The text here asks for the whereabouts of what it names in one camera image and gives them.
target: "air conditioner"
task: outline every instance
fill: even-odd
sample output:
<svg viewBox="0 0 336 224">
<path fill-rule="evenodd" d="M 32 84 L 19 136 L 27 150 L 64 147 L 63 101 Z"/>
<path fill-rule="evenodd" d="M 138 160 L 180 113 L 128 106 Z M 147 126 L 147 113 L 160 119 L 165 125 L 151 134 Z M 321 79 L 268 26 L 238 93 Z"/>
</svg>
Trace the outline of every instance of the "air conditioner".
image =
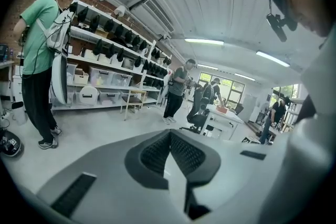
<svg viewBox="0 0 336 224">
<path fill-rule="evenodd" d="M 172 33 L 175 30 L 165 12 L 154 0 L 146 0 L 132 9 L 132 14 L 157 35 Z"/>
</svg>

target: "jeans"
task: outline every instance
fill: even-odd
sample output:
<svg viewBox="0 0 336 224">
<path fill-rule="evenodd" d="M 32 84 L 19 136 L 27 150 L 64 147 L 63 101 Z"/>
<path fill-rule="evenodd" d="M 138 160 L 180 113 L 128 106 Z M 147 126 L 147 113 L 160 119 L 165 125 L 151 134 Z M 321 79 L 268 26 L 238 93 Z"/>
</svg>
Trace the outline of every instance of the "jeans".
<svg viewBox="0 0 336 224">
<path fill-rule="evenodd" d="M 33 75 L 23 75 L 22 97 L 27 115 L 44 141 L 51 143 L 53 136 L 50 129 L 57 124 L 49 108 L 49 87 L 51 68 Z"/>
<path fill-rule="evenodd" d="M 173 94 L 171 92 L 168 93 L 168 100 L 166 109 L 164 111 L 164 118 L 173 117 L 177 110 L 181 107 L 183 102 L 183 97 Z"/>
<path fill-rule="evenodd" d="M 261 144 L 265 143 L 266 138 L 268 137 L 268 131 L 269 131 L 269 127 L 271 126 L 271 119 L 269 117 L 267 117 L 266 121 L 265 121 L 265 127 L 264 130 L 262 131 L 261 137 L 259 139 L 259 142 Z"/>
</svg>

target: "man in green shirt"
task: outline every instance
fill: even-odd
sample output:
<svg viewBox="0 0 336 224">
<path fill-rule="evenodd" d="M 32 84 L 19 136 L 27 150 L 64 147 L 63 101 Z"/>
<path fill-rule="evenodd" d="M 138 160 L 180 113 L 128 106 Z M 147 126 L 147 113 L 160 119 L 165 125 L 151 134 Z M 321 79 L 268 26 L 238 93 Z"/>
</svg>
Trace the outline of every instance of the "man in green shirt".
<svg viewBox="0 0 336 224">
<path fill-rule="evenodd" d="M 179 110 L 183 102 L 183 91 L 187 81 L 188 72 L 196 65 L 195 60 L 189 59 L 184 66 L 177 68 L 172 73 L 172 84 L 168 89 L 168 100 L 163 115 L 163 121 L 166 124 L 175 123 L 174 114 Z"/>
<path fill-rule="evenodd" d="M 30 27 L 23 47 L 24 67 L 22 96 L 28 117 L 39 131 L 43 140 L 38 142 L 42 149 L 56 148 L 61 130 L 49 108 L 49 88 L 54 53 L 46 45 L 46 36 L 36 23 L 40 19 L 49 28 L 59 14 L 56 0 L 36 0 L 20 16 L 14 27 L 14 36 L 20 39 L 27 26 Z"/>
</svg>

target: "black shoe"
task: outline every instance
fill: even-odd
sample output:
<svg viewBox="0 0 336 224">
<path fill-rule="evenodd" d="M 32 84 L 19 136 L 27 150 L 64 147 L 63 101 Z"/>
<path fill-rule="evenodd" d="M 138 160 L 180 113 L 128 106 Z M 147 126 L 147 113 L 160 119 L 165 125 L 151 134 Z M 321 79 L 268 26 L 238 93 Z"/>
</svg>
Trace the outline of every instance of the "black shoe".
<svg viewBox="0 0 336 224">
<path fill-rule="evenodd" d="M 56 139 L 54 138 L 51 143 L 47 143 L 44 140 L 38 141 L 38 146 L 40 148 L 42 148 L 43 150 L 46 150 L 48 148 L 57 148 L 58 143 L 57 143 Z"/>
</svg>

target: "ceiling light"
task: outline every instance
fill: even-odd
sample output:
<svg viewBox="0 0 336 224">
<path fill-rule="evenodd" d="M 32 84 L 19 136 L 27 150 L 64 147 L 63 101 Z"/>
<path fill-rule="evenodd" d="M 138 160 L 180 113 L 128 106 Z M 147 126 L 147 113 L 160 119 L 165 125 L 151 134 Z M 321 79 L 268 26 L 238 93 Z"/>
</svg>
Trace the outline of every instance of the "ceiling light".
<svg viewBox="0 0 336 224">
<path fill-rule="evenodd" d="M 185 38 L 187 42 L 194 42 L 194 43 L 208 43 L 208 44 L 215 44 L 215 45 L 224 45 L 223 41 L 218 40 L 210 40 L 210 39 L 196 39 L 196 38 Z"/>
<path fill-rule="evenodd" d="M 262 52 L 262 51 L 257 51 L 257 55 L 259 55 L 259 56 L 262 56 L 262 57 L 265 57 L 265 58 L 267 58 L 267 59 L 269 59 L 269 60 L 272 60 L 272 61 L 274 61 L 274 62 L 277 62 L 277 63 L 279 63 L 280 65 L 282 65 L 282 66 L 284 66 L 284 67 L 289 67 L 290 66 L 290 64 L 288 64 L 288 63 L 286 63 L 286 62 L 283 62 L 283 61 L 281 61 L 281 60 L 279 60 L 279 59 L 277 59 L 277 58 L 275 58 L 275 57 L 273 57 L 273 56 L 271 56 L 271 55 L 268 55 L 268 54 L 266 54 L 266 53 L 264 53 L 264 52 Z"/>
<path fill-rule="evenodd" d="M 235 75 L 236 75 L 236 76 L 239 76 L 239 77 L 242 77 L 242 78 L 244 78 L 244 79 L 249 79 L 249 80 L 251 80 L 251 81 L 255 81 L 255 79 L 253 79 L 253 78 L 250 78 L 250 77 L 247 77 L 247 76 L 238 74 L 238 73 L 235 73 Z"/>
<path fill-rule="evenodd" d="M 200 64 L 198 64 L 198 66 L 218 70 L 217 67 L 210 67 L 210 66 L 205 66 L 205 65 L 200 65 Z"/>
</svg>

